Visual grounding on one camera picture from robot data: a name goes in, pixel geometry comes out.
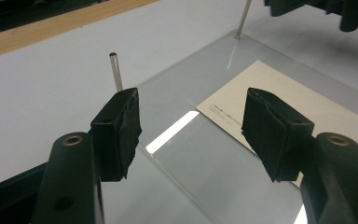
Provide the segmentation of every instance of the wooden board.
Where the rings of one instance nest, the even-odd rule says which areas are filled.
[[[1,32],[0,55],[157,1],[111,0]]]

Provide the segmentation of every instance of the paper card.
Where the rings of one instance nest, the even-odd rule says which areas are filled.
[[[251,149],[241,134],[248,88],[270,91],[315,123],[312,135],[340,133],[358,143],[358,115],[259,61],[197,106],[206,117]]]

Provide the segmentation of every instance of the black plastic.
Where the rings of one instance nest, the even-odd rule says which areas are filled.
[[[358,223],[358,144],[341,134],[320,133],[311,154],[315,170],[304,173],[301,183],[303,200],[313,202],[304,203],[314,215],[309,224]]]
[[[0,223],[30,223],[45,172],[41,164],[0,183]]]
[[[268,91],[249,88],[242,134],[263,162],[272,181],[296,180],[302,143],[314,124]]]
[[[100,158],[102,181],[127,178],[141,132],[137,89],[115,94],[91,123],[92,142]]]
[[[343,32],[351,32],[358,28],[358,0],[265,0],[265,6],[270,7],[273,17],[278,17],[291,12],[304,5],[325,10],[326,14],[340,15],[339,29]]]
[[[37,196],[33,224],[103,223],[94,153],[87,133],[57,139]]]

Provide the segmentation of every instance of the clear acrylic sheet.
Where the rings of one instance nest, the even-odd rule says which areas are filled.
[[[231,32],[139,86],[144,149],[255,61],[358,114],[358,92]],[[198,114],[151,154],[216,223],[294,223],[302,201],[292,183],[271,183],[257,156]]]

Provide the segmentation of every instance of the metal rod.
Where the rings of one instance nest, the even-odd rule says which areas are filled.
[[[113,76],[115,77],[116,90],[123,90],[123,83],[121,82],[120,68],[118,67],[118,59],[116,53],[110,53],[110,63],[112,64]]]
[[[238,26],[237,33],[235,34],[236,39],[241,38],[243,24],[245,23],[246,16],[248,15],[249,8],[251,7],[252,0],[246,0],[245,8],[243,9],[242,18],[240,21],[240,26]]]

